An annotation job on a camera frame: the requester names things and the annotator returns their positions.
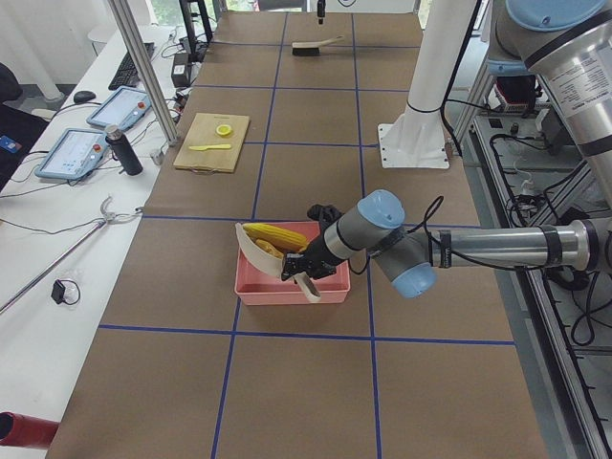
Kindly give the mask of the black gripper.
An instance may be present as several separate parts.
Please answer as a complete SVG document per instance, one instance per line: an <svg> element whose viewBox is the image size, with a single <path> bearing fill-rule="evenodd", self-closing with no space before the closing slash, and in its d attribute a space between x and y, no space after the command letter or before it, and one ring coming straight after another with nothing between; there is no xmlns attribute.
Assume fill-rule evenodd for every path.
<svg viewBox="0 0 612 459"><path fill-rule="evenodd" d="M318 24L324 23L326 15L326 0L317 0L317 22Z"/></svg>
<svg viewBox="0 0 612 459"><path fill-rule="evenodd" d="M321 279L337 272L337 266L349 258L349 247L339 239L327 241L314 239L301 253L284 256L281 279L288 280L299 273L306 273L313 279Z"/></svg>

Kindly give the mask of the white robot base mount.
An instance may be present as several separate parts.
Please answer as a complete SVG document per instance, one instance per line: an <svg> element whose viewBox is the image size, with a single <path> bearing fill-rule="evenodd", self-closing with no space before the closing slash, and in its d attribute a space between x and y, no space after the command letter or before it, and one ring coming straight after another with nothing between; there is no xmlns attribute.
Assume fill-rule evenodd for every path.
<svg viewBox="0 0 612 459"><path fill-rule="evenodd" d="M443 103L479 9L475 0L431 3L405 110L378 126L384 168L449 168Z"/></svg>

